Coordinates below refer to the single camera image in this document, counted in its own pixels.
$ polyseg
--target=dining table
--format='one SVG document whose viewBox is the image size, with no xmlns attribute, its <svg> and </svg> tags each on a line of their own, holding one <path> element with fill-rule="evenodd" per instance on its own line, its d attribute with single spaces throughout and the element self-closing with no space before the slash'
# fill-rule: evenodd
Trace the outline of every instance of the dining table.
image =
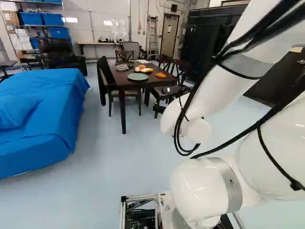
<svg viewBox="0 0 305 229">
<path fill-rule="evenodd" d="M 121 109 L 121 121 L 122 121 L 122 133 L 126 134 L 126 111 L 125 111 L 125 90 L 140 90 L 145 88 L 144 104 L 149 105 L 149 97 L 151 88 L 163 87 L 163 86 L 174 86 L 177 83 L 177 78 L 167 71 L 161 69 L 153 63 L 140 63 L 137 61 L 128 62 L 126 64 L 134 65 L 134 68 L 139 65 L 145 65 L 146 68 L 152 68 L 153 71 L 147 73 L 148 79 L 144 81 L 132 81 L 128 79 L 128 75 L 134 73 L 134 68 L 125 71 L 118 71 L 115 65 L 110 66 L 110 70 L 113 74 L 116 87 L 119 90 L 119 100 Z M 163 73 L 166 78 L 158 78 L 155 76 L 156 73 Z"/>
</svg>

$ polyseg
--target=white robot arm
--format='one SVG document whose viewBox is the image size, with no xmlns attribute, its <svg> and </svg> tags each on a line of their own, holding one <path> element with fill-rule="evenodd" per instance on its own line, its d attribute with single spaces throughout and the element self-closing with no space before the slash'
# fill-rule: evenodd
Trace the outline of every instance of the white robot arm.
<svg viewBox="0 0 305 229">
<path fill-rule="evenodd" d="M 304 9 L 304 0 L 253 0 L 227 43 L 236 42 L 275 12 L 280 12 L 281 18 L 266 25 L 266 29 L 275 28 L 280 33 L 275 36 L 271 31 L 256 46 L 252 43 L 257 37 L 233 47 L 233 50 L 249 48 L 220 59 L 192 100 L 188 101 L 190 94 L 186 94 L 170 103 L 161 118 L 162 132 L 182 134 L 195 143 L 204 143 L 211 126 L 202 117 L 233 103 L 292 47 L 305 46 Z M 290 22 L 281 23 L 287 15 Z M 224 48 L 224 56 L 230 51 Z M 187 103 L 186 112 L 180 114 Z M 177 127 L 179 116 L 183 120 Z M 171 192 L 185 222 L 193 229 L 208 229 L 227 212 L 256 206 L 269 199 L 305 198 L 304 117 L 305 100 L 300 100 L 246 136 L 234 158 L 191 159 L 178 165 L 172 173 Z"/>
</svg>

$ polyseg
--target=orange object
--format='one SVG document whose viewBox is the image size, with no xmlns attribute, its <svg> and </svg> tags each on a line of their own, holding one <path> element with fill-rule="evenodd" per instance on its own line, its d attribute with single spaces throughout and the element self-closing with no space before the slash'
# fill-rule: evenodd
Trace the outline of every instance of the orange object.
<svg viewBox="0 0 305 229">
<path fill-rule="evenodd" d="M 149 72 L 152 72 L 152 71 L 153 71 L 152 68 L 143 68 L 143 69 L 140 70 L 140 72 L 142 72 L 142 73 L 149 73 Z"/>
<path fill-rule="evenodd" d="M 146 66 L 141 64 L 141 65 L 138 66 L 138 68 L 140 68 L 140 70 L 141 70 L 143 68 L 146 68 Z"/>
<path fill-rule="evenodd" d="M 166 78 L 167 76 L 163 73 L 156 73 L 155 76 L 157 76 L 158 78 Z"/>
</svg>

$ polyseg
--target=blue bedsheet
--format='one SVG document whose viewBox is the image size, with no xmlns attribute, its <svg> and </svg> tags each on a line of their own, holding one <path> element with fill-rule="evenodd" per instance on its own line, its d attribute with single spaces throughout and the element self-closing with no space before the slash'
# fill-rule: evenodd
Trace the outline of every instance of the blue bedsheet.
<svg viewBox="0 0 305 229">
<path fill-rule="evenodd" d="M 24 170 L 29 168 L 34 170 L 53 164 L 74 151 L 79 119 L 83 111 L 82 103 L 88 88 L 87 81 L 78 69 L 23 72 L 0 84 L 0 96 L 26 94 L 41 99 L 22 127 L 0 131 L 1 178 L 13 176 L 17 172 L 26 172 Z M 40 161 L 33 160 L 33 157 L 39 158 Z M 21 166 L 20 170 L 16 163 L 21 158 L 22 164 L 26 166 Z"/>
</svg>

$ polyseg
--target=green plate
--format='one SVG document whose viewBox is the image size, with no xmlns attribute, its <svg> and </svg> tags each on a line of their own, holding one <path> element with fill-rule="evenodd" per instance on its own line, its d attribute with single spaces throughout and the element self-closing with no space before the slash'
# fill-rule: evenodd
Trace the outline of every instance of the green plate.
<svg viewBox="0 0 305 229">
<path fill-rule="evenodd" d="M 142 80 L 147 80 L 148 75 L 143 74 L 143 73 L 131 73 L 127 76 L 127 78 L 130 80 L 142 81 Z"/>
</svg>

